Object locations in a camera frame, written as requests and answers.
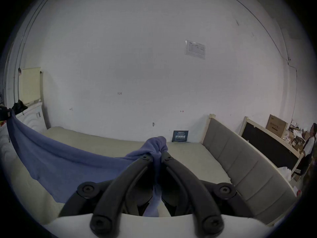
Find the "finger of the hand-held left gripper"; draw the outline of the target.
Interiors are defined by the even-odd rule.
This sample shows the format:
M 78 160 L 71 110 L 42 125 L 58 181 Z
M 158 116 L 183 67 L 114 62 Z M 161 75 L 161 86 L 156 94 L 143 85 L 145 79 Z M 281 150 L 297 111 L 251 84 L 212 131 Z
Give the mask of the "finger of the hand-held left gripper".
M 13 110 L 5 106 L 0 106 L 0 120 L 8 120 L 12 117 Z

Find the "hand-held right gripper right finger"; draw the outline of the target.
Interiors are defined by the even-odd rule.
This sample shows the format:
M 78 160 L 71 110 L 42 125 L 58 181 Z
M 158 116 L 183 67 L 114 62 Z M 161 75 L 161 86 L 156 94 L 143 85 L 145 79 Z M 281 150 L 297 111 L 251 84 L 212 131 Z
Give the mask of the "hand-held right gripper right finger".
M 234 185 L 200 180 L 168 152 L 161 156 L 159 182 L 171 216 L 192 214 L 196 235 L 220 235 L 225 227 L 222 215 L 253 218 Z

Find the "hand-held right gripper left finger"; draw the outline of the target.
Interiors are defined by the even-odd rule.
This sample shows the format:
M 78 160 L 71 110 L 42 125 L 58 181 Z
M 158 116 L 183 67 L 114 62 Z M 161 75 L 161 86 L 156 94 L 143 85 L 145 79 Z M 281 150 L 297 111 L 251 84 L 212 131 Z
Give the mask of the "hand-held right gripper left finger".
M 92 213 L 89 228 L 97 236 L 117 236 L 126 196 L 153 165 L 151 155 L 143 155 L 113 180 L 81 183 L 63 206 L 59 217 Z

